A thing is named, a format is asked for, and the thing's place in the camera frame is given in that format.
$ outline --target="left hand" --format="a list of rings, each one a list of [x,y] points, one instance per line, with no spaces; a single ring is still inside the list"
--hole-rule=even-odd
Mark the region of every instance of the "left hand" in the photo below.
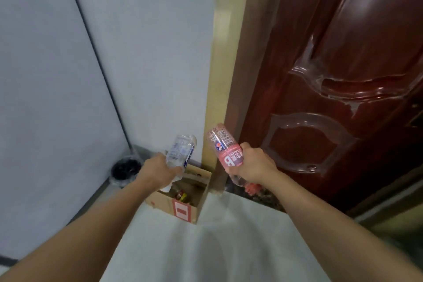
[[[157,191],[172,183],[172,180],[183,171],[184,169],[180,166],[168,167],[166,157],[162,153],[157,153],[156,156],[145,161],[135,182],[147,181]]]

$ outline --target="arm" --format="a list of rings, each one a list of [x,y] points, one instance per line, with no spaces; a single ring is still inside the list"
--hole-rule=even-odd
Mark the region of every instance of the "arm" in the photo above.
[[[160,153],[147,160],[134,182],[63,228],[0,282],[100,280],[138,207],[180,172],[180,167],[168,168]]]
[[[331,280],[423,281],[422,272],[401,253],[279,172],[262,149],[248,143],[241,147],[244,164],[229,168],[229,173],[276,195]]]

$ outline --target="gray wall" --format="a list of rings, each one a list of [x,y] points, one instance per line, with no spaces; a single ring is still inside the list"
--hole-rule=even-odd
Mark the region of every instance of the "gray wall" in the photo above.
[[[197,136],[201,160],[214,0],[79,0],[130,140]]]
[[[65,226],[128,149],[75,0],[0,0],[0,255]]]

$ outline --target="right hand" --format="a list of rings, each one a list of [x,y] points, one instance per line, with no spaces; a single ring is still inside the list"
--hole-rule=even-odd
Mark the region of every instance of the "right hand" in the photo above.
[[[250,144],[240,144],[244,151],[244,162],[240,166],[226,169],[229,175],[238,175],[250,183],[264,184],[263,180],[278,169],[275,162],[261,148],[251,148]]]

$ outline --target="white wall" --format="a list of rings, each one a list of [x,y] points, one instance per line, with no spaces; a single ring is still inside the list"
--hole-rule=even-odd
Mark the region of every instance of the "white wall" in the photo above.
[[[201,161],[214,0],[79,0],[133,144],[197,136]]]

